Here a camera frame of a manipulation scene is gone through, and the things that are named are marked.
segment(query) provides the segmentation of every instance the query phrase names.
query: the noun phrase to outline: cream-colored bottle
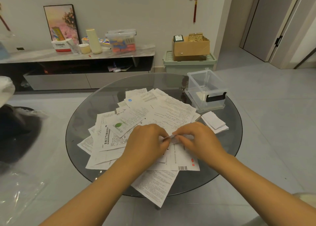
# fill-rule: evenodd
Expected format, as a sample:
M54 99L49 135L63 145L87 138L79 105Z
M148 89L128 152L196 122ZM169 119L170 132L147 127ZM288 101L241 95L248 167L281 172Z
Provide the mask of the cream-colored bottle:
M102 48L101 48L97 33L95 32L95 29L86 29L86 32L87 32L89 45L90 45L92 53L94 54L102 53Z

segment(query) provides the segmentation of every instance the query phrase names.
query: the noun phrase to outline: gray door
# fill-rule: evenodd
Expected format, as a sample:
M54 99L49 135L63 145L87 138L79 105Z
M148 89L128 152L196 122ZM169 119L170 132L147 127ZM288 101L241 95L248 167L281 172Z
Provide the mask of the gray door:
M296 0L257 0L250 27L245 30L243 49L267 62L275 47Z

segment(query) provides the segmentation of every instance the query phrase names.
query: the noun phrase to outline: round glass table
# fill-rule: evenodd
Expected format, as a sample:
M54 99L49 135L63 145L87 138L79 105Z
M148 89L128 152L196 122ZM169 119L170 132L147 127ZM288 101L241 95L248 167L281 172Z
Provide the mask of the round glass table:
M125 91L141 88L147 88L149 91L152 88L158 88L175 99L192 104L184 92L187 82L188 77L184 75L149 73L117 80L91 94L73 113L66 131L67 152L76 169L91 182L104 173L104 170L85 168L90 156L77 144L90 136L88 129L95 125L97 114L114 111L118 108L117 103L124 100ZM239 112L228 97L225 100L225 107L213 110L213 112L229 127L229 130L220 132L216 136L224 149L235 156L242 139L242 122ZM200 171L180 171L168 195L181 194L196 189L218 176L218 173L203 161L199 160L199 166ZM123 195L143 197L131 186Z

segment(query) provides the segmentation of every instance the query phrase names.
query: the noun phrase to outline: black latch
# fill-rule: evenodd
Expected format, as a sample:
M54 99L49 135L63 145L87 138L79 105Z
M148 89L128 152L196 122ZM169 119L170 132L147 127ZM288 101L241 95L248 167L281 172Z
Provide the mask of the black latch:
M212 97L209 97L209 95L207 95L206 102L213 102L213 101L218 101L218 100L224 100L224 99L226 99L226 93L227 92L224 92L223 95L217 95L217 96L212 96Z
M279 46L279 44L280 44L282 38L283 38L283 36L280 35L280 37L276 39L276 42L274 43L274 44L276 45L276 47Z

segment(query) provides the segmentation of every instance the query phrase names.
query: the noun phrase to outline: picture frame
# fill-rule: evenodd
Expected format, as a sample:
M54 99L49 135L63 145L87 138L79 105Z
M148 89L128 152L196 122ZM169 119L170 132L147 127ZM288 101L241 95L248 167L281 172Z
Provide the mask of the picture frame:
M77 19L73 4L43 6L51 39L72 38L80 44Z

